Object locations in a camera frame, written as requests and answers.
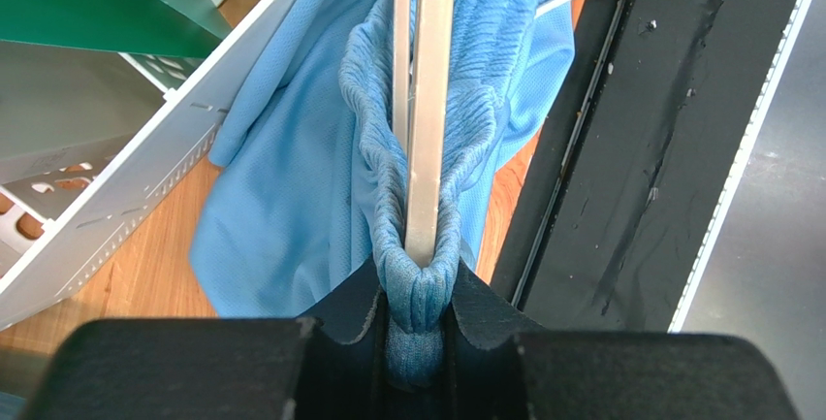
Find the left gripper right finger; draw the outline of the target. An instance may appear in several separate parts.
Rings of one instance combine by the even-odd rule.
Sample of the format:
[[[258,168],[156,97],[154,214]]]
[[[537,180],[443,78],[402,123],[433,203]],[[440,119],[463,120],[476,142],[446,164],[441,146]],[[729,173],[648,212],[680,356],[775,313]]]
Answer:
[[[551,331],[466,266],[446,312],[453,419],[794,419],[774,366],[730,336]]]

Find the light blue shorts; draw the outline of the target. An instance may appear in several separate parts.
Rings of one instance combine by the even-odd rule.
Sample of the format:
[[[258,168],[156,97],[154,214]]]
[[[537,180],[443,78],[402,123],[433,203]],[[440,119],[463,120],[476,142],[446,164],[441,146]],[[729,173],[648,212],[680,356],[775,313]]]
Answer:
[[[539,130],[575,56],[571,11],[456,0],[438,219],[427,268],[402,246],[407,160],[390,129],[393,0],[297,0],[243,83],[190,261],[221,316],[295,317],[373,259],[389,378],[429,385],[494,174]]]

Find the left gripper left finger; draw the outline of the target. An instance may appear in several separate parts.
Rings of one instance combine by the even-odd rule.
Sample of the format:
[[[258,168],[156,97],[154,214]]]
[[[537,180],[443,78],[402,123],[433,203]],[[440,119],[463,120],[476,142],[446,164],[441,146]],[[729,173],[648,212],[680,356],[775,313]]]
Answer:
[[[24,419],[374,419],[386,306],[371,261],[295,318],[99,319]]]

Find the beige wooden hanger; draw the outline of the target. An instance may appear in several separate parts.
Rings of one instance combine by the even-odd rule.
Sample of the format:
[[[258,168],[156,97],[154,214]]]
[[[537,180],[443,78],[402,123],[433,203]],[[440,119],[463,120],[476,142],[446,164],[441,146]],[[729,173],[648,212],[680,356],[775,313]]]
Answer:
[[[393,0],[392,126],[407,156],[404,249],[436,248],[454,0]]]

